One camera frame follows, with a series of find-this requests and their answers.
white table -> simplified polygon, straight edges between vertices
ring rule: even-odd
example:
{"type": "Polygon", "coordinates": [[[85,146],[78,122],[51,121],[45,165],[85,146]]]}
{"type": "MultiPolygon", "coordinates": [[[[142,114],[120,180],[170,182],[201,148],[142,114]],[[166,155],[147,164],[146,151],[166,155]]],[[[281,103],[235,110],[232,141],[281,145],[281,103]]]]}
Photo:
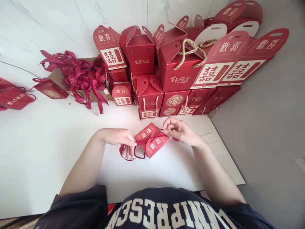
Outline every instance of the white table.
{"type": "MultiPolygon", "coordinates": [[[[104,104],[95,115],[69,96],[51,100],[33,92],[37,101],[20,111],[0,112],[0,219],[46,212],[92,134],[104,127],[126,128],[136,135],[149,123],[162,127],[166,118],[139,120],[138,106],[104,104]]],[[[236,184],[244,184],[212,122],[205,116],[179,116],[199,135],[214,134],[222,146],[214,152],[236,184]]],[[[128,162],[119,146],[107,145],[99,183],[108,202],[121,202],[147,187],[204,189],[191,147],[169,141],[151,159],[128,162]]]]}

gold rope handle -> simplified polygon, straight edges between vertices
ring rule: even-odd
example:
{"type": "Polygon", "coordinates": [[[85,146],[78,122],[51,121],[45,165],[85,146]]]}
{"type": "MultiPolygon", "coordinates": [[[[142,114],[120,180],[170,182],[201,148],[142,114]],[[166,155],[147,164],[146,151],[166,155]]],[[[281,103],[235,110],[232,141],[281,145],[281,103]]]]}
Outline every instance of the gold rope handle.
{"type": "Polygon", "coordinates": [[[182,60],[181,60],[181,62],[180,62],[175,68],[173,68],[173,70],[177,70],[177,69],[179,69],[179,68],[181,67],[181,65],[182,65],[182,64],[184,63],[184,61],[185,61],[185,56],[186,56],[186,55],[192,54],[192,53],[196,52],[197,50],[198,50],[199,52],[202,53],[204,59],[203,59],[203,61],[202,61],[201,63],[194,65],[193,68],[202,66],[202,65],[206,62],[206,60],[207,60],[207,54],[206,54],[206,52],[203,51],[201,48],[207,48],[207,47],[209,47],[209,46],[212,46],[212,45],[214,45],[217,41],[218,41],[218,39],[216,39],[216,38],[214,38],[214,39],[209,39],[209,40],[205,40],[205,41],[201,42],[200,47],[198,47],[198,45],[196,45],[196,43],[193,42],[191,39],[188,39],[188,38],[184,39],[184,40],[183,40],[183,43],[182,43],[182,52],[178,52],[179,55],[182,55],[182,60]],[[207,43],[207,42],[211,42],[211,41],[213,41],[213,42],[210,43],[210,44],[208,44],[208,45],[203,45],[203,44],[205,44],[205,43],[207,43]],[[188,51],[188,52],[185,52],[185,43],[186,43],[186,42],[193,48],[193,50],[188,51]]]}
{"type": "Polygon", "coordinates": [[[187,107],[187,102],[188,102],[188,96],[186,97],[186,100],[185,100],[185,107],[182,106],[182,110],[184,110],[187,107]]]}
{"type": "Polygon", "coordinates": [[[203,109],[203,111],[202,111],[202,115],[204,115],[204,116],[206,116],[206,117],[208,117],[209,119],[213,119],[213,118],[215,118],[215,116],[216,116],[216,114],[217,114],[217,112],[218,112],[218,108],[217,107],[215,107],[215,109],[216,109],[216,113],[213,115],[213,117],[210,117],[208,114],[203,114],[204,113],[204,111],[206,110],[206,107],[204,107],[204,109],[203,109]]]}
{"type": "Polygon", "coordinates": [[[147,113],[154,114],[155,112],[158,112],[158,99],[159,99],[159,96],[156,98],[156,110],[147,112],[146,111],[146,105],[145,105],[145,98],[143,98],[144,112],[146,113],[146,115],[147,115],[147,113]]]}
{"type": "Polygon", "coordinates": [[[132,84],[133,92],[135,92],[135,90],[134,90],[134,85],[133,85],[133,77],[132,77],[132,73],[131,73],[131,75],[130,75],[130,78],[131,78],[131,84],[132,84]]]}
{"type": "Polygon", "coordinates": [[[202,41],[202,42],[200,43],[199,47],[200,47],[200,48],[207,48],[207,47],[210,47],[210,46],[216,44],[217,41],[218,41],[217,38],[205,40],[205,41],[202,41]]]}

gold circular pattern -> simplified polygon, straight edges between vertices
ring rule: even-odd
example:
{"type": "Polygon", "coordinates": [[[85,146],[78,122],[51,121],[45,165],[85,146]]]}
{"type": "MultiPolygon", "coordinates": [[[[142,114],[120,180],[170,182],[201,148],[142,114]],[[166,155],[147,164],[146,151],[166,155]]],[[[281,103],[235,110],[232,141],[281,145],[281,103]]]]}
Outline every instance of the gold circular pattern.
{"type": "Polygon", "coordinates": [[[166,105],[169,107],[176,107],[183,101],[183,96],[182,95],[173,95],[166,101],[166,105]]]}

ribbon bow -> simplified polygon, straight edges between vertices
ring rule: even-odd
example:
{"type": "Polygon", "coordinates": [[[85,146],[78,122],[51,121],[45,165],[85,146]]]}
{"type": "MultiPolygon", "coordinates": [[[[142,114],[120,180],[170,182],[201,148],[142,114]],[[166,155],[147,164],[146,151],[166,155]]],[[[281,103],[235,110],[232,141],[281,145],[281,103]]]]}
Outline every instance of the ribbon bow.
{"type": "MultiPolygon", "coordinates": [[[[151,136],[151,135],[149,135],[146,139],[143,139],[143,140],[139,140],[139,141],[136,141],[136,144],[137,144],[137,146],[138,145],[142,145],[142,144],[144,144],[144,143],[146,143],[146,142],[148,142],[149,140],[153,140],[153,139],[155,139],[155,138],[158,138],[158,137],[168,137],[166,134],[164,134],[164,133],[160,133],[160,134],[157,134],[157,135],[155,135],[155,136],[151,136]]],[[[120,154],[121,154],[121,157],[122,158],[124,158],[123,157],[123,149],[124,149],[124,147],[125,147],[126,145],[122,145],[121,147],[120,147],[120,154]]],[[[145,152],[144,152],[144,154],[143,154],[143,157],[138,157],[137,155],[136,155],[136,147],[137,146],[135,146],[134,147],[134,156],[136,157],[136,158],[139,158],[139,159],[145,159],[145,152]]],[[[124,158],[126,161],[133,161],[135,158],[133,158],[133,159],[126,159],[126,158],[124,158]]]]}

stack of gift boxes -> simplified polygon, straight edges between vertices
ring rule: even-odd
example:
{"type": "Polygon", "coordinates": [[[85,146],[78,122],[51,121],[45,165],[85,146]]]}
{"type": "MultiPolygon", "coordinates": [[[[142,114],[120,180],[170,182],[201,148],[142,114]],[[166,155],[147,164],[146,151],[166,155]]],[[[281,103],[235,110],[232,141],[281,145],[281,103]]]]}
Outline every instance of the stack of gift boxes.
{"type": "Polygon", "coordinates": [[[274,57],[289,36],[275,29],[256,39],[262,7],[238,0],[214,18],[184,16],[154,36],[144,26],[121,34],[99,26],[94,43],[106,64],[117,106],[139,104],[140,119],[206,115],[238,92],[240,85],[274,57]]]}

